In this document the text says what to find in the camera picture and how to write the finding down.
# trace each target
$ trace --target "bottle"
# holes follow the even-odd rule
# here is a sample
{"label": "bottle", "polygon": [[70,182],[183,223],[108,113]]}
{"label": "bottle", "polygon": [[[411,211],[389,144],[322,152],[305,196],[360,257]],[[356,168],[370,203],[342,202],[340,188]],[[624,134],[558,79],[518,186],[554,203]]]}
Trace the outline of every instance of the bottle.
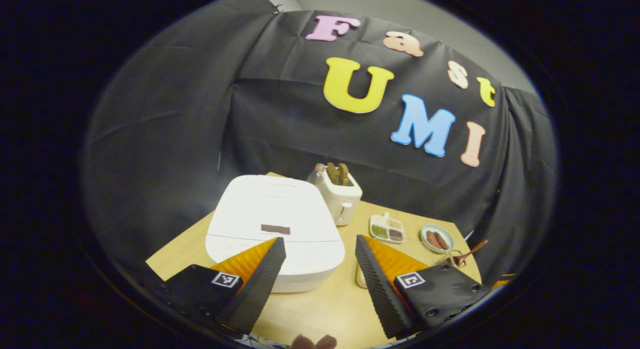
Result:
{"label": "bottle", "polygon": [[317,163],[315,165],[315,169],[311,172],[311,174],[309,174],[309,176],[306,177],[306,181],[313,185],[316,185],[324,171],[325,165],[321,162]]}

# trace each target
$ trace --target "foam letter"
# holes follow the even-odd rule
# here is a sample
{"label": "foam letter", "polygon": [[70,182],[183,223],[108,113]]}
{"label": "foam letter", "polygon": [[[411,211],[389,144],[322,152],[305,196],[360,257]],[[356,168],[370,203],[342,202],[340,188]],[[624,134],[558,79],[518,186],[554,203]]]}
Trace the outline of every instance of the foam letter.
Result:
{"label": "foam letter", "polygon": [[469,81],[467,80],[465,67],[454,60],[449,60],[446,64],[448,65],[446,73],[448,73],[448,78],[451,80],[451,83],[454,83],[462,89],[467,89],[469,87]]}
{"label": "foam letter", "polygon": [[397,132],[391,134],[391,140],[408,146],[412,139],[409,135],[413,130],[413,141],[416,148],[424,146],[424,151],[430,155],[442,157],[445,155],[444,144],[449,135],[451,124],[456,121],[456,116],[450,111],[440,109],[431,119],[427,117],[425,101],[411,94],[403,94],[404,114]]}
{"label": "foam letter", "polygon": [[491,82],[487,78],[477,78],[480,82],[480,98],[488,106],[496,106],[494,99],[491,99],[491,94],[496,94],[496,89],[491,86]]}
{"label": "foam letter", "polygon": [[414,57],[422,57],[425,55],[425,52],[420,50],[420,41],[409,34],[398,31],[388,31],[386,32],[386,36],[387,37],[382,40],[382,44],[387,48],[398,52],[406,52]]}
{"label": "foam letter", "polygon": [[339,35],[345,35],[349,32],[349,25],[359,27],[361,24],[358,19],[341,18],[340,16],[318,15],[315,18],[318,19],[318,24],[315,25],[311,34],[306,35],[306,39],[333,42],[338,39],[338,37],[334,35],[334,30]]}
{"label": "foam letter", "polygon": [[354,71],[360,69],[361,65],[342,57],[330,57],[326,63],[329,65],[329,72],[324,81],[324,97],[332,106],[347,112],[357,114],[373,112],[382,102],[387,81],[394,78],[391,71],[370,66],[366,70],[371,74],[368,93],[362,99],[354,98],[349,95],[349,83],[352,81]]}
{"label": "foam letter", "polygon": [[480,143],[482,142],[482,137],[485,135],[485,128],[478,123],[474,123],[473,121],[467,121],[466,127],[469,128],[469,139],[466,142],[466,151],[460,157],[462,163],[468,165],[469,167],[477,167],[480,165],[480,160],[478,159],[478,153],[480,153]]}

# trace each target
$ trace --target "wooden table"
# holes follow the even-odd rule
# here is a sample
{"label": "wooden table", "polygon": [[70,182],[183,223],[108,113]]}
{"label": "wooden table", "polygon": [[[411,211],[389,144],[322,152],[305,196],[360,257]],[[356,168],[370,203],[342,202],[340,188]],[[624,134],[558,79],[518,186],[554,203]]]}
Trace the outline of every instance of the wooden table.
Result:
{"label": "wooden table", "polygon": [[[356,284],[356,235],[370,235],[371,215],[384,215],[385,212],[392,219],[402,222],[406,233],[405,242],[388,245],[427,265],[433,265],[441,258],[440,254],[427,249],[419,239],[420,229],[427,224],[434,224],[450,233],[454,249],[462,253],[469,251],[469,246],[454,223],[360,201],[351,222],[338,226],[346,251],[342,264],[322,285],[313,290],[272,293],[253,327],[252,335],[275,342],[291,343],[302,333],[315,343],[329,334],[337,339],[338,348],[346,349],[375,347],[394,342],[384,335],[368,290]],[[153,254],[146,261],[147,265],[164,281],[192,264],[203,267],[215,265],[205,249],[205,237],[212,216],[213,212]],[[461,271],[482,283],[475,258],[471,255],[466,263]]]}

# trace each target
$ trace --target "blue letter m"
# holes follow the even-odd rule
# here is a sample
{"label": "blue letter m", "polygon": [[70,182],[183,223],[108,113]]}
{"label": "blue letter m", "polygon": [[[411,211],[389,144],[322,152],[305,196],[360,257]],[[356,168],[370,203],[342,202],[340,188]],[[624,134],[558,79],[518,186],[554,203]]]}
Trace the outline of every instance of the blue letter m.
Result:
{"label": "blue letter m", "polygon": [[424,151],[434,156],[444,156],[444,144],[451,124],[456,121],[456,116],[450,111],[440,109],[431,119],[427,117],[427,109],[423,99],[415,95],[403,94],[404,115],[397,132],[391,134],[391,140],[408,146],[411,144],[411,130],[413,129],[413,141],[418,148],[430,140],[424,146]]}

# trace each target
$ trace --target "toaster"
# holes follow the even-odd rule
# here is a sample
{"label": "toaster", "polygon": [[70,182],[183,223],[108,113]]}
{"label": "toaster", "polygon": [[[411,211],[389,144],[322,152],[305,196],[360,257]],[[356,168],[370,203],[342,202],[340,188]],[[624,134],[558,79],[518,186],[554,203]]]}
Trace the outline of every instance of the toaster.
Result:
{"label": "toaster", "polygon": [[362,198],[362,189],[351,173],[347,174],[350,185],[335,185],[329,179],[327,171],[315,183],[329,208],[336,226],[346,226],[352,220],[358,202]]}

